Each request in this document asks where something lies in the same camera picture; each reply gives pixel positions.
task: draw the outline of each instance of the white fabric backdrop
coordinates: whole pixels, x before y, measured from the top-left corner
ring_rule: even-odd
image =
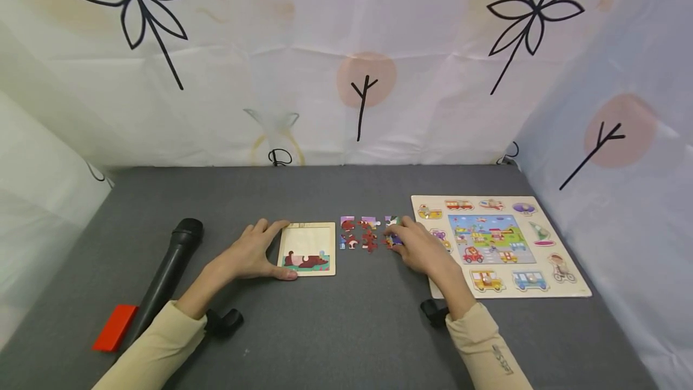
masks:
[[[521,168],[658,385],[679,390],[693,389],[689,1],[625,0],[518,139]],[[560,190],[602,120],[602,139],[619,123],[626,137]]]
[[[0,349],[109,191],[0,92]]]
[[[33,112],[49,109],[72,118],[61,122],[44,115],[42,122],[102,166],[268,164],[273,148],[290,152],[293,164],[301,163],[301,154],[310,165],[489,163],[621,0],[575,0],[585,12],[547,21],[535,56],[520,45],[491,96],[512,51],[488,56],[512,24],[489,12],[487,5],[495,1],[500,0],[161,1],[188,36],[176,38],[156,27],[184,90],[150,26],[142,44],[129,48],[122,7],[0,0],[0,19],[17,51],[35,60],[44,79],[60,89],[58,99],[35,97]],[[147,3],[165,26],[181,32],[158,5]],[[529,10],[514,5],[499,11]],[[126,19],[133,42],[142,22],[136,7],[128,8]],[[556,6],[546,13],[572,11]],[[539,29],[537,20],[533,46]],[[386,96],[366,97],[357,143],[359,107],[342,102],[339,90],[345,88],[337,88],[337,71],[359,52],[391,58],[396,75],[381,75],[371,89],[376,94],[392,84]],[[35,93],[28,83],[12,81],[8,93],[13,99]]]

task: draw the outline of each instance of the beige long-sleeve shirt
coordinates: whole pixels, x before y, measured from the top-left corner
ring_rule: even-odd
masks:
[[[482,304],[475,304],[457,321],[448,315],[446,322],[476,390],[532,390]],[[206,317],[196,321],[174,302],[167,303],[93,390],[161,389],[200,344],[205,324]]]

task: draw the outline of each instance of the black microphone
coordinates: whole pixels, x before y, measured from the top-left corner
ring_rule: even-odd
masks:
[[[183,218],[173,230],[168,244],[168,252],[161,261],[159,270],[156,271],[144,298],[142,298],[131,329],[120,346],[120,353],[125,352],[140,337],[161,311],[161,308],[171,299],[173,291],[178,286],[190,257],[200,245],[204,233],[202,222],[195,218]]]

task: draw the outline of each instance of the wooden puzzle board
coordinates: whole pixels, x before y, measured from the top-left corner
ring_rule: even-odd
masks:
[[[588,297],[592,291],[531,196],[411,196],[478,299]],[[431,295],[442,299],[429,280]]]

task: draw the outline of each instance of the red block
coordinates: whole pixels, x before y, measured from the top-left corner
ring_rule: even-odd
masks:
[[[118,350],[136,312],[136,305],[118,304],[91,349],[109,353]]]

